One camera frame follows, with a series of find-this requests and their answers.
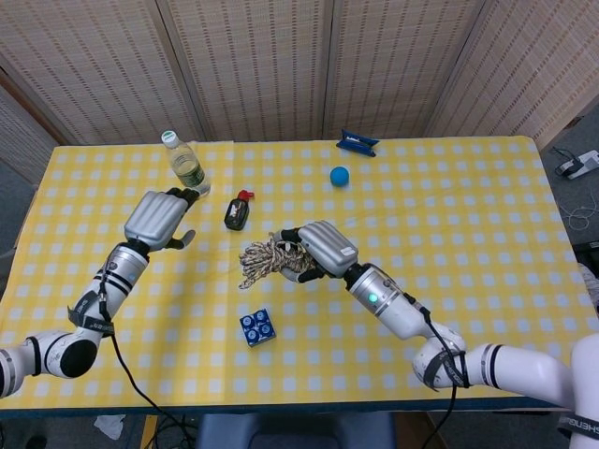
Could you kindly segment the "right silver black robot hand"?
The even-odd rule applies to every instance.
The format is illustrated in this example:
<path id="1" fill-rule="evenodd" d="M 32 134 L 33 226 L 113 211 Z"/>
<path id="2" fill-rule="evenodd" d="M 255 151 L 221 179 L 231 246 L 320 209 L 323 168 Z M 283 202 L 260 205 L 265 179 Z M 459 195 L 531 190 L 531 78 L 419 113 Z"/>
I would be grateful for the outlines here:
<path id="1" fill-rule="evenodd" d="M 273 234 L 275 242 L 288 241 L 299 245 L 313 259 L 313 267 L 282 268 L 282 275 L 291 282 L 306 283 L 325 275 L 341 279 L 358 265 L 358 248 L 335 226 L 327 221 L 315 221 Z"/>

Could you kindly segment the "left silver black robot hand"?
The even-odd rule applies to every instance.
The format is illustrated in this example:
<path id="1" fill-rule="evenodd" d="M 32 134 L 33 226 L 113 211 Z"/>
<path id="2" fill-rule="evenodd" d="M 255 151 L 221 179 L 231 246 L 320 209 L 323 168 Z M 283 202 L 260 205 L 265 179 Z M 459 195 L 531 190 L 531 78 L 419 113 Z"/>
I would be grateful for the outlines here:
<path id="1" fill-rule="evenodd" d="M 140 247 L 145 254 L 163 249 L 184 249 L 192 242 L 196 231 L 189 230 L 180 239 L 176 239 L 174 233 L 198 199 L 199 193 L 188 188 L 147 192 L 124 225 L 127 242 Z"/>

